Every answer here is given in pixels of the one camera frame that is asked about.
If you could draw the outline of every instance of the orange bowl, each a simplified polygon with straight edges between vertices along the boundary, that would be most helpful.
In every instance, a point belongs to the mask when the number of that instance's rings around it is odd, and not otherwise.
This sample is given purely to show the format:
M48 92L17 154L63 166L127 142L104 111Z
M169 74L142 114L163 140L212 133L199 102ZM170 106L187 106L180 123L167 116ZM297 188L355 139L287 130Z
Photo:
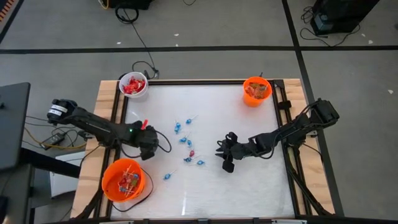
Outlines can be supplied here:
M133 188L134 193L125 196L124 192L119 191L118 183L123 177L123 172L135 173L139 175L137 185ZM145 173L142 171L138 162L133 159L119 159L112 163L105 171L101 183L105 196L113 202L126 202L138 197L145 187Z
M248 93L246 93L245 88L252 82L253 83L263 84L263 85L265 85L267 87L267 89L264 92L263 99L256 99L254 97L251 97ZM271 84L269 84L269 82L265 78L251 77L251 78L248 78L243 83L243 101L248 106L257 107L257 106L261 105L261 103L264 100L266 100L269 96L271 96L271 94L272 94Z

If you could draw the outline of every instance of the floor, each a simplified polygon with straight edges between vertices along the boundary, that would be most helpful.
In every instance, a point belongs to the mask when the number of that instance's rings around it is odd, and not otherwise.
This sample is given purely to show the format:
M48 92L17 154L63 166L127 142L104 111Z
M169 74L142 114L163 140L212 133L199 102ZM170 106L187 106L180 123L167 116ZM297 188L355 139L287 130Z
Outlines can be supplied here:
M302 9L314 2L197 0L186 6L158 0L140 11L135 26L161 79L247 78L261 72L267 78L301 78L308 99L330 100L341 116L325 136L345 215L398 220L398 2L380 0L361 30L333 50L300 38L301 28L309 27L300 20ZM291 20L285 15L289 9ZM31 83L31 116L44 118L54 98L73 99L93 111L101 80L117 79L135 61L149 61L132 27L96 0L18 0L11 11L0 22L0 83ZM343 37L326 41L336 44ZM51 130L29 128L39 139ZM48 173L36 176L42 191L37 206L50 205L37 209L35 222L61 219L73 195L46 200Z

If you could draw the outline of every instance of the red candy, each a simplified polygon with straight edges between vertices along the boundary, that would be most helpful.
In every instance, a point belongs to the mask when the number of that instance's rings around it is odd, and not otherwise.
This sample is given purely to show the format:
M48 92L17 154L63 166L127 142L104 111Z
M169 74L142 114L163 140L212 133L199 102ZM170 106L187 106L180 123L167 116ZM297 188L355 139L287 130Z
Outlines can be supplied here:
M129 84L123 86L123 92L126 94L136 94L143 90L145 87L145 80L136 80L131 78Z

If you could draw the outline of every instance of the table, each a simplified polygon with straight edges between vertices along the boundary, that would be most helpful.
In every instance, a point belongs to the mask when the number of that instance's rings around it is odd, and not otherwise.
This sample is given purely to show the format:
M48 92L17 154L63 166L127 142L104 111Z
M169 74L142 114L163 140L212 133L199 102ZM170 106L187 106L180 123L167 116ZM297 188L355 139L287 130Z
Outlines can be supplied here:
M291 101L292 107L290 109L291 116L296 117L302 109L307 105L305 101L305 96L302 88L302 84L299 79L284 79L285 92L287 99ZM117 81L102 81L99 86L98 97L96 100L96 106L94 114L104 117L106 119L111 119L112 108L114 105L115 91ZM119 104L123 103L123 96L119 97ZM121 119L121 106L118 108L116 113L116 122L118 123ZM95 139L89 140L86 146L86 154L91 152L98 142ZM315 138L307 138L307 144L309 146L318 149L317 140ZM111 152L110 158L113 158L114 152ZM311 190L312 194L317 198L317 200L322 204L322 206L329 212L334 213L334 207L330 195L330 190L328 183L326 181L326 175L324 172L323 164L318 153L302 146L300 148L300 157L302 163L302 169L307 183L307 187ZM75 200L73 202L73 208L71 212L71 217L77 216L88 202L93 197L94 193L98 189L98 184L101 177L101 167L104 161L104 148L100 147L95 152L88 156L81 167L80 178L78 187L75 194ZM297 192L298 208L300 214L305 214L305 206L302 194L300 194L300 189L295 184L295 189ZM101 217L106 215L106 198L103 198L101 211L99 215Z

